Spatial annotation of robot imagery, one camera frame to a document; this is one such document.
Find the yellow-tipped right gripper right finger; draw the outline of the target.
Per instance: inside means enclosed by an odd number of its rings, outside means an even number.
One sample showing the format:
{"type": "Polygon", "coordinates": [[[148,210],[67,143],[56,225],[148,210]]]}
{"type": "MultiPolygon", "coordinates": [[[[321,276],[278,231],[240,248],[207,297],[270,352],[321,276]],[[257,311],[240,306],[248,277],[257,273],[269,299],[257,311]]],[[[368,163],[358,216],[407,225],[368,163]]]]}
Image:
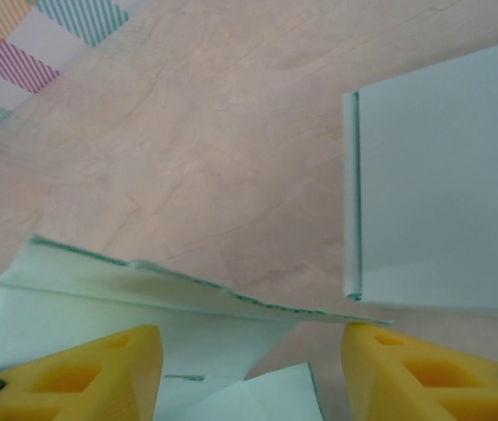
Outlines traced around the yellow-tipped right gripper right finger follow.
{"type": "Polygon", "coordinates": [[[356,420],[498,420],[498,362],[365,323],[341,361],[356,420]]]}

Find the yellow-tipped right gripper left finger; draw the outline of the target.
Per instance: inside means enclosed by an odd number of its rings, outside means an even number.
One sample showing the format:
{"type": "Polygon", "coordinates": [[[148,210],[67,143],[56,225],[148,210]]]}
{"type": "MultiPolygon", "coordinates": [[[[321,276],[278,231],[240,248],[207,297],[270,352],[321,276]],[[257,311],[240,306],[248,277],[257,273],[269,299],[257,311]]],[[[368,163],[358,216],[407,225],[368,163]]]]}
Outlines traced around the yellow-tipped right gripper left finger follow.
{"type": "Polygon", "coordinates": [[[151,420],[160,330],[141,325],[0,371],[0,420],[151,420]]]}

